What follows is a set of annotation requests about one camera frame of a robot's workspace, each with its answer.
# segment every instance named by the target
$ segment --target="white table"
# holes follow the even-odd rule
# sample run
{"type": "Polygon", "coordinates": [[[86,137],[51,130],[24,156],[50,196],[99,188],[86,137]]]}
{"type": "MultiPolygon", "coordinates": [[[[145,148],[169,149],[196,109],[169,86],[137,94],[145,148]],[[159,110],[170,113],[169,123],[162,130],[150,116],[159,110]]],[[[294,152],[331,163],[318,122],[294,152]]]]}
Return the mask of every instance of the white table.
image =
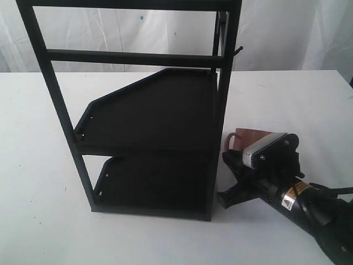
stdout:
{"type": "MultiPolygon", "coordinates": [[[[148,75],[57,74],[74,124],[148,75]]],[[[212,222],[91,213],[40,73],[0,74],[0,121],[0,264],[331,264],[259,199],[216,204],[212,222]]],[[[224,134],[237,127],[298,134],[307,181],[353,186],[353,89],[337,72],[234,72],[224,134]]],[[[93,184],[105,159],[85,158],[93,184]]],[[[220,162],[218,189],[232,184],[220,162]]]]}

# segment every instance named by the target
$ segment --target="white backdrop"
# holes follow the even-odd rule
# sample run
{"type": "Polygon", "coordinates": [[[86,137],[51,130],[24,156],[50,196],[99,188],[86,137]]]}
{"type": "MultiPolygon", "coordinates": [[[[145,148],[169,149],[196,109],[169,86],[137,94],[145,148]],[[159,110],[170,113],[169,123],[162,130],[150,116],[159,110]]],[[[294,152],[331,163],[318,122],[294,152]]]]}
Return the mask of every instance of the white backdrop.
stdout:
{"type": "MultiPolygon", "coordinates": [[[[210,55],[215,13],[35,8],[48,48],[210,55]]],[[[353,75],[352,0],[243,0],[234,70],[353,75]]],[[[58,72],[161,67],[55,62],[58,72]]],[[[0,72],[39,71],[15,0],[0,0],[0,72]]]]}

